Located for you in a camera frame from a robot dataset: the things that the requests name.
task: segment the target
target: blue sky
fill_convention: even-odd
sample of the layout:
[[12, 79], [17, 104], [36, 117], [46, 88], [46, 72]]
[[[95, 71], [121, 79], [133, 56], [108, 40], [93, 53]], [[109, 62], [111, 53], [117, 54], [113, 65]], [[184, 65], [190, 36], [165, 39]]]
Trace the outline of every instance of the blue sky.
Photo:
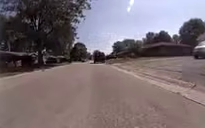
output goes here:
[[90, 51], [109, 53], [117, 40], [139, 40], [148, 31], [166, 30], [172, 35], [195, 17], [205, 21], [205, 0], [93, 0], [78, 36]]

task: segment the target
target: green tree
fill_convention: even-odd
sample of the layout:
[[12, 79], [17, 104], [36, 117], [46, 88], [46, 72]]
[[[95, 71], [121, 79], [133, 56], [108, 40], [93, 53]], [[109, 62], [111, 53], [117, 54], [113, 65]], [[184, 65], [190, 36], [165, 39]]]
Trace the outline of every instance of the green tree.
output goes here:
[[197, 45], [197, 38], [203, 33], [205, 33], [205, 22], [199, 18], [190, 19], [179, 30], [181, 43], [193, 47]]
[[89, 0], [1, 0], [2, 11], [15, 14], [31, 28], [29, 38], [38, 51], [38, 63], [43, 64], [42, 51], [48, 37], [58, 28], [76, 25], [84, 17], [84, 10], [90, 9]]
[[153, 44], [154, 43], [154, 38], [156, 37], [156, 33], [154, 32], [148, 32], [146, 33], [146, 38], [144, 39], [145, 44]]
[[172, 40], [173, 40], [173, 42], [174, 42], [175, 44], [178, 44], [179, 41], [180, 41], [180, 36], [177, 35], [177, 34], [174, 34], [174, 35], [172, 36]]
[[142, 41], [135, 41], [134, 39], [124, 39], [113, 44], [113, 54], [124, 53], [139, 55], [142, 47]]
[[162, 30], [155, 35], [153, 43], [159, 42], [172, 42], [171, 36], [168, 34], [168, 32]]
[[71, 50], [71, 59], [81, 61], [87, 58], [87, 48], [83, 43], [76, 43]]
[[97, 63], [97, 62], [102, 62], [104, 63], [105, 60], [106, 60], [106, 56], [105, 56], [105, 53], [104, 52], [101, 52], [99, 50], [95, 50], [93, 52], [93, 59], [94, 59], [94, 63]]
[[125, 49], [125, 46], [121, 41], [117, 41], [113, 44], [113, 53], [117, 54]]
[[21, 22], [21, 19], [0, 14], [0, 50], [19, 52], [30, 50], [30, 43], [25, 35], [27, 32], [27, 26]]

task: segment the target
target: car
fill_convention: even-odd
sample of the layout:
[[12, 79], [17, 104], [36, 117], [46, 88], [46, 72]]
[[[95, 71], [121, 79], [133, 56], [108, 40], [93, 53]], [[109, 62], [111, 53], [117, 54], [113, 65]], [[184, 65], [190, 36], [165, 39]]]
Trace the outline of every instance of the car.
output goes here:
[[205, 41], [200, 42], [193, 50], [195, 59], [205, 58]]

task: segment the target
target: asphalt road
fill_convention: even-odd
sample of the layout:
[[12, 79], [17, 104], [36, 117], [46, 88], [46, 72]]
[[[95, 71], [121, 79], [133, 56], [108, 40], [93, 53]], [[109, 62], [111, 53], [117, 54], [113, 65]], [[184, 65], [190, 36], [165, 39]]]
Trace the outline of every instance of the asphalt road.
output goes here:
[[106, 65], [0, 82], [0, 128], [205, 128], [205, 107]]

